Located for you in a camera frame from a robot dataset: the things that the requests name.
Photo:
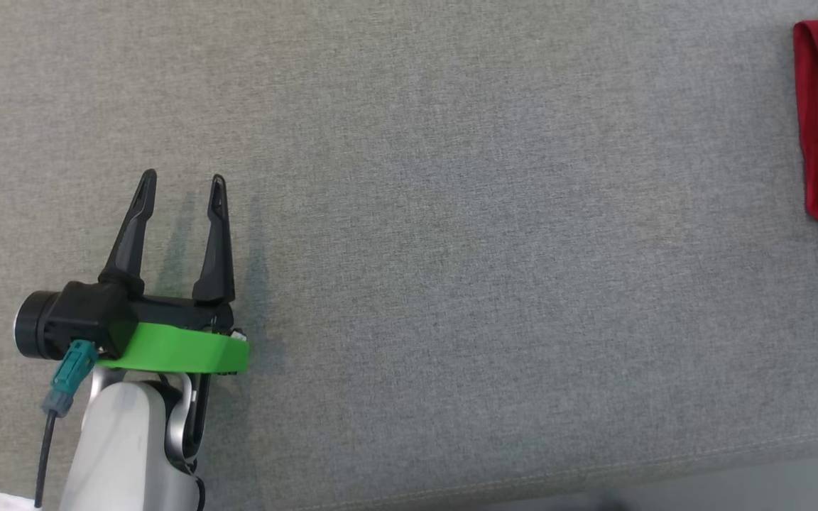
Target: teal connector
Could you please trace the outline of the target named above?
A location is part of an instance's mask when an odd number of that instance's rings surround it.
[[[90,341],[78,339],[71,343],[65,358],[55,370],[53,379],[49,382],[52,390],[43,399],[43,413],[55,412],[59,417],[65,417],[75,401],[75,392],[81,382],[94,369],[99,358],[97,347]]]

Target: green plastic part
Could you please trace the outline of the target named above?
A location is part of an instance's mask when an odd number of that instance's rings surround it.
[[[122,358],[97,363],[105,368],[153,373],[215,375],[246,370],[249,351],[246,341],[223,334],[139,323]]]

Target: gray cloth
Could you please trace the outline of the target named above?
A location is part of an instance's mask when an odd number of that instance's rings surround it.
[[[209,510],[413,509],[818,455],[816,2],[0,2],[0,491],[31,495],[36,289],[140,171],[186,295],[229,183],[247,374]],[[58,502],[82,405],[56,427]],[[104,475],[103,484],[109,476]]]

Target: white stitching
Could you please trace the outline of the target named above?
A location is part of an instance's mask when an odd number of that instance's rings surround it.
[[[492,489],[492,488],[499,488],[499,486],[507,485],[508,483],[513,483],[514,485],[533,485],[541,483],[545,480],[551,478],[557,478],[558,476],[565,475],[566,473],[595,473],[595,472],[614,472],[616,469],[620,468],[627,468],[627,466],[651,466],[651,465],[662,465],[662,463],[667,463],[675,460],[685,460],[685,461],[692,461],[698,459],[704,459],[708,457],[715,457],[715,456],[723,456],[726,454],[739,454],[741,452],[752,452],[754,450],[761,450],[765,449],[766,446],[769,444],[776,444],[780,442],[785,442],[788,440],[798,440],[804,439],[798,442],[792,442],[794,444],[801,444],[805,442],[809,442],[812,440],[818,440],[818,432],[816,433],[804,433],[804,434],[793,434],[792,436],[782,436],[779,439],[772,439],[766,440],[764,442],[756,442],[756,443],[747,443],[747,444],[737,444],[737,446],[725,446],[725,447],[717,447],[716,449],[707,449],[704,451],[699,451],[696,453],[691,453],[689,455],[682,455],[682,456],[669,456],[669,457],[657,457],[657,458],[650,458],[646,460],[639,460],[639,461],[629,461],[629,462],[620,462],[620,463],[608,463],[607,465],[597,465],[597,466],[587,466],[586,468],[571,468],[567,470],[560,470],[556,472],[549,472],[549,473],[539,473],[539,475],[535,476],[520,476],[519,478],[507,478],[507,479],[498,479],[494,481],[489,481],[486,483],[476,483],[473,485],[459,485],[459,486],[450,486],[450,488],[438,488],[435,490],[424,490],[418,492],[409,492],[403,494],[396,494],[396,495],[389,495],[388,497],[382,498],[369,498],[369,499],[357,499],[357,500],[348,500],[343,502],[328,502],[327,504],[321,505],[308,505],[308,507],[293,507],[290,511],[312,511],[314,509],[339,509],[340,511],[350,511],[351,509],[356,509],[363,507],[367,504],[372,504],[373,502],[390,502],[391,504],[396,504],[397,502],[409,502],[412,500],[421,500],[423,498],[429,497],[447,497],[448,495],[458,495],[463,493],[468,493],[470,491],[480,491],[484,489]]]

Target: camera lens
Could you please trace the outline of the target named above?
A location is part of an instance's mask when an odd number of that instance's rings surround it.
[[[52,346],[45,342],[45,318],[58,293],[35,291],[27,297],[14,317],[14,345],[21,355],[30,358],[59,359]]]

